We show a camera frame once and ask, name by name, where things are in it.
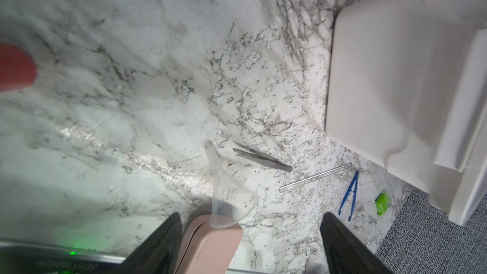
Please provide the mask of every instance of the green packet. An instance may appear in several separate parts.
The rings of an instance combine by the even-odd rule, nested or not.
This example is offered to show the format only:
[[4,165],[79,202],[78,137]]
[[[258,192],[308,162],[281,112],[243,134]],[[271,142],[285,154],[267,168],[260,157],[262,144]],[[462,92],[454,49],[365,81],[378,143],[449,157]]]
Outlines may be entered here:
[[383,215],[389,206],[389,196],[387,196],[385,193],[380,193],[379,197],[375,199],[375,207],[377,208],[377,213],[379,216]]

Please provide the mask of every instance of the blue tweezers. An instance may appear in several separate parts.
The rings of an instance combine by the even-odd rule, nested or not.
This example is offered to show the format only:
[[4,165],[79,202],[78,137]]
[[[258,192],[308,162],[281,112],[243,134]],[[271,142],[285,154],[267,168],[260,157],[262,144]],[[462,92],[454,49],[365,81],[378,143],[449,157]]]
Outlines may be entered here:
[[343,200],[341,201],[340,209],[338,210],[338,215],[340,216],[341,214],[341,208],[345,204],[345,201],[348,198],[348,194],[352,191],[352,185],[355,183],[355,188],[354,188],[354,198],[352,200],[352,211],[350,212],[350,217],[348,217],[348,221],[352,219],[352,214],[354,213],[354,208],[355,208],[355,199],[357,198],[357,185],[358,185],[358,170],[355,173],[354,178],[352,179],[352,182],[350,182],[350,186],[347,189],[347,192],[345,193],[345,196]]

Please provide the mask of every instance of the marble surface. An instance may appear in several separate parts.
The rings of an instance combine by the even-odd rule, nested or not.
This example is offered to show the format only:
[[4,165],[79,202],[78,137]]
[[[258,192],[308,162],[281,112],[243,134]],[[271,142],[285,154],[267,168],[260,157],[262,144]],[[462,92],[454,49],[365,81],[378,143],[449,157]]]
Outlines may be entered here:
[[357,203],[339,218],[374,252],[411,189],[395,182],[377,217],[376,169],[324,132],[333,21],[355,1],[0,0],[0,41],[38,66],[0,94],[0,236],[129,254],[174,211],[208,212],[209,139],[259,195],[230,267],[326,272],[321,217],[355,171],[277,188],[349,162]]

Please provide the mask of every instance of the red object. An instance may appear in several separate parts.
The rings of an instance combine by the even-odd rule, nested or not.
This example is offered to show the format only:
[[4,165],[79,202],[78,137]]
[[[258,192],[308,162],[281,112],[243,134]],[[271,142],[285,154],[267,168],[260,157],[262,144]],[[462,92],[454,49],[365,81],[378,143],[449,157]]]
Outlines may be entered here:
[[0,44],[0,92],[31,86],[36,74],[29,54],[14,45]]

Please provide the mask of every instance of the gray woven mat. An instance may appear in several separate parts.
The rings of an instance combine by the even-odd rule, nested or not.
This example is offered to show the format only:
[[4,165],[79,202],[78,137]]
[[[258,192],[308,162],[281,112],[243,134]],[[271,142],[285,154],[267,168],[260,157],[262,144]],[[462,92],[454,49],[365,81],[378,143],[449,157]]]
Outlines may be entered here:
[[375,255],[396,274],[487,273],[486,197],[459,227],[415,188]]

